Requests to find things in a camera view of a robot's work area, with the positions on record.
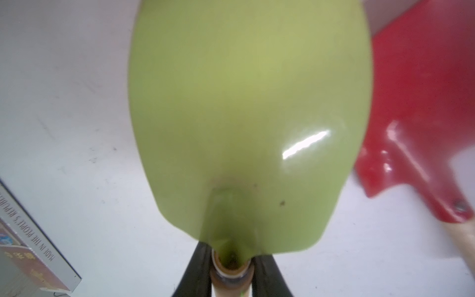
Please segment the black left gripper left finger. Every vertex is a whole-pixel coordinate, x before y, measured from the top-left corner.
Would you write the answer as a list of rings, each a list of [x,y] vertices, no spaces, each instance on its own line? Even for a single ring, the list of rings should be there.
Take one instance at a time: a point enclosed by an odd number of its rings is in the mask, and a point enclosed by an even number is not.
[[[172,297],[211,297],[212,248],[198,242],[184,275]]]

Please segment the green trowel wooden handle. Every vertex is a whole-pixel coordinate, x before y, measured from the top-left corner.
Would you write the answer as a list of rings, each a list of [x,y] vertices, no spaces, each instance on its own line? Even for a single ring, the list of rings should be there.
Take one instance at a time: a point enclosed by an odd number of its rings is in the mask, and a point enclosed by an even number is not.
[[[159,211],[212,248],[212,293],[252,296],[252,259],[320,240],[361,148],[362,2],[142,1],[128,75]]]

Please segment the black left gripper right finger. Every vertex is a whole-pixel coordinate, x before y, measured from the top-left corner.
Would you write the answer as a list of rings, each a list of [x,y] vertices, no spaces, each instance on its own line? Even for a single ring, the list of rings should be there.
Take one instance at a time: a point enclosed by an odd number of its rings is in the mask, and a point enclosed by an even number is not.
[[[293,297],[272,255],[256,256],[252,263],[253,297]]]

